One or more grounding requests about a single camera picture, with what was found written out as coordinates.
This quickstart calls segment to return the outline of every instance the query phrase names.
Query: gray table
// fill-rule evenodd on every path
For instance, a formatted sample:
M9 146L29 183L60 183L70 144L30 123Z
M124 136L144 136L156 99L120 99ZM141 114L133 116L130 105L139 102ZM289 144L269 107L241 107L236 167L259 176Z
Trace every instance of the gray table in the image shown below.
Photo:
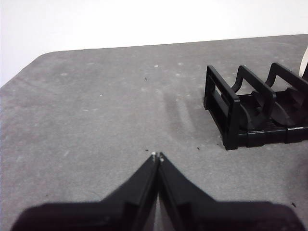
M308 142L226 151L203 108L207 65L230 85L241 64L262 79L272 62L298 73L307 45L296 35L38 57L1 88L1 230L29 206L101 200L152 151L217 200L286 204L308 226Z

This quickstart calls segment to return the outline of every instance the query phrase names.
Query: tape roll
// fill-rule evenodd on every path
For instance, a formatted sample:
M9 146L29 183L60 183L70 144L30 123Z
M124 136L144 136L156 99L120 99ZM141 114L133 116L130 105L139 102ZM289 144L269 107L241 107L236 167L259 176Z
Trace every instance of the tape roll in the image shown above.
M307 63L308 63L308 47L305 51L305 54L303 56L303 59L302 59L302 62L300 64L300 68L299 68L299 76L303 76L304 74L304 71L306 69L306 66L307 66Z

